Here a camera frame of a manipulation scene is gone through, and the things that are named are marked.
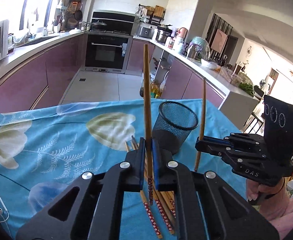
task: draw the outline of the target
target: blue tablecloth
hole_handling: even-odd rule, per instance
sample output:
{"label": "blue tablecloth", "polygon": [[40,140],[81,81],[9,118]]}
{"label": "blue tablecloth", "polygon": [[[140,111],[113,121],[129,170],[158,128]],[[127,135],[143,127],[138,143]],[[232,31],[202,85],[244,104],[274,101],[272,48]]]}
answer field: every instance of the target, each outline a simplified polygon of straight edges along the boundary
{"label": "blue tablecloth", "polygon": [[[201,116],[202,100],[179,100]],[[152,100],[152,124],[162,100]],[[237,128],[207,102],[205,135],[223,138]],[[174,159],[194,168],[199,127]],[[74,103],[0,114],[0,196],[9,210],[8,225],[17,230],[84,171],[106,172],[125,159],[124,141],[144,136],[143,100]],[[245,179],[219,157],[202,154],[199,172],[215,171],[241,196]],[[165,239],[171,236],[158,212],[153,215]],[[139,193],[124,195],[120,239],[157,239]]]}

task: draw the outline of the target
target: silver screw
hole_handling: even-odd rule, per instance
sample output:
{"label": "silver screw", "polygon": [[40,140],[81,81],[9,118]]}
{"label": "silver screw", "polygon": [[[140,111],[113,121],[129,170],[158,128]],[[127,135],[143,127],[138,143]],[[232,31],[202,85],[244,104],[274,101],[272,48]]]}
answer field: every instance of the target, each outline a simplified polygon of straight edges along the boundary
{"label": "silver screw", "polygon": [[178,163],[175,162],[175,161],[170,161],[170,162],[168,162],[168,166],[169,166],[170,168],[175,168],[175,167],[178,166]]}
{"label": "silver screw", "polygon": [[91,179],[93,174],[91,172],[85,172],[82,174],[82,179]]}
{"label": "silver screw", "polygon": [[214,179],[215,178],[215,173],[213,171],[208,171],[205,176],[208,178],[208,179]]}
{"label": "silver screw", "polygon": [[130,163],[128,163],[128,162],[122,162],[122,163],[120,163],[120,167],[122,169],[126,169],[126,168],[130,167]]}

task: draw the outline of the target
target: oven handle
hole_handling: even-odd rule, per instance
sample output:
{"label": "oven handle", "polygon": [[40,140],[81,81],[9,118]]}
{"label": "oven handle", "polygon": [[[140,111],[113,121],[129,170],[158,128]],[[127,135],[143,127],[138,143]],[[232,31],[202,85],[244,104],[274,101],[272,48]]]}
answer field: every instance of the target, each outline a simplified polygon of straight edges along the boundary
{"label": "oven handle", "polygon": [[120,46],[117,46],[117,45],[108,45],[108,44],[97,44],[97,43],[91,43],[92,45],[95,45],[95,46],[108,46],[108,47],[117,47],[117,48],[122,48],[122,45]]}

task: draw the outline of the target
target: cutting board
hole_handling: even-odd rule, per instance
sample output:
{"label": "cutting board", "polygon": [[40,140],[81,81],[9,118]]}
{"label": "cutting board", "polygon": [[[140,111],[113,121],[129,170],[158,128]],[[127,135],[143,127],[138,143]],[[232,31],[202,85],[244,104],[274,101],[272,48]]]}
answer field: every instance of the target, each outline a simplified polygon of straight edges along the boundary
{"label": "cutting board", "polygon": [[156,8],[154,10],[153,15],[162,18],[164,12],[165,12],[165,8],[164,7],[161,7],[161,6],[156,5]]}

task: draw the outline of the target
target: green vegetable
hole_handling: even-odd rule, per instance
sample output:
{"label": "green vegetable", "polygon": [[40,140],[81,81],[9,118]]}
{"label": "green vegetable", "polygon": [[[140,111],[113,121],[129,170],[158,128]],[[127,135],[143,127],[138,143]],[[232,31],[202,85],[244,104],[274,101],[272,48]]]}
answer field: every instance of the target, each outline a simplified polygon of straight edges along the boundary
{"label": "green vegetable", "polygon": [[249,94],[250,96],[253,97],[254,95],[254,90],[253,90],[253,86],[247,83],[240,83],[239,88],[242,89],[244,92],[246,92],[247,94]]}

